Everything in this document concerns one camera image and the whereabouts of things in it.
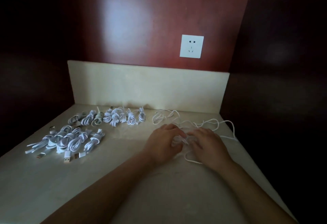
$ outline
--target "beige backsplash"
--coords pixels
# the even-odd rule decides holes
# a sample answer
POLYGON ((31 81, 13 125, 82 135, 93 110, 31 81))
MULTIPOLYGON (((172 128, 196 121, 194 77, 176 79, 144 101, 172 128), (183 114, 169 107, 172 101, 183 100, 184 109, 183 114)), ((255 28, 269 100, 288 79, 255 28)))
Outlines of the beige backsplash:
POLYGON ((229 73, 68 61, 75 103, 219 113, 229 73))

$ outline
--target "person's left arm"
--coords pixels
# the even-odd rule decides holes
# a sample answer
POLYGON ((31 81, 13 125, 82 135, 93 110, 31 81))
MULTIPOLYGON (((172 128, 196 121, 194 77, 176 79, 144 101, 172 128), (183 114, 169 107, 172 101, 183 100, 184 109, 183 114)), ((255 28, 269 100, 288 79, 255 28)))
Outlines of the person's left arm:
POLYGON ((153 131, 144 149, 73 197, 42 223, 105 223, 116 212, 137 182, 156 166, 181 152, 171 146, 174 136, 185 133, 173 124, 153 131))

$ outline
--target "white electrical socket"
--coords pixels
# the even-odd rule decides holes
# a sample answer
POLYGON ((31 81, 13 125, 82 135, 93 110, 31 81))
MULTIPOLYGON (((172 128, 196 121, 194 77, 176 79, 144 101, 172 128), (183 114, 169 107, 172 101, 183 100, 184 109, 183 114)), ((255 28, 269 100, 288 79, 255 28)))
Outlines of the white electrical socket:
POLYGON ((182 35, 180 57, 196 58, 201 57, 204 36, 182 35))

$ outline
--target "person's right hand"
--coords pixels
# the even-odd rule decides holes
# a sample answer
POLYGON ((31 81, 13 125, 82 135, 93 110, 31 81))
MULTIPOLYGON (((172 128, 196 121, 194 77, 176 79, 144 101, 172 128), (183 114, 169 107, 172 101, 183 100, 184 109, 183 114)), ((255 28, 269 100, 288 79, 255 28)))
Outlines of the person's right hand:
POLYGON ((225 144, 219 135, 206 128, 198 128, 187 133, 195 136, 199 144, 192 142, 192 148, 196 157, 207 167, 221 172, 230 163, 233 163, 225 144))

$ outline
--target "person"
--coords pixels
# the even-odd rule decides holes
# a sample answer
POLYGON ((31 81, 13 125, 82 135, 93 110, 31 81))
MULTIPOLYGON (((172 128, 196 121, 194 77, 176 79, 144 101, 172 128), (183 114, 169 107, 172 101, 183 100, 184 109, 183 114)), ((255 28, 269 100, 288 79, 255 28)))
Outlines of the person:
MULTIPOLYGON (((187 134, 198 139, 199 144, 192 143, 196 157, 226 181, 250 223, 296 223, 232 160, 217 134, 201 127, 187 134)), ((141 152, 73 197, 42 223, 108 223, 138 181, 181 152, 182 144, 171 146, 178 135, 186 137, 174 124, 154 130, 141 152)))

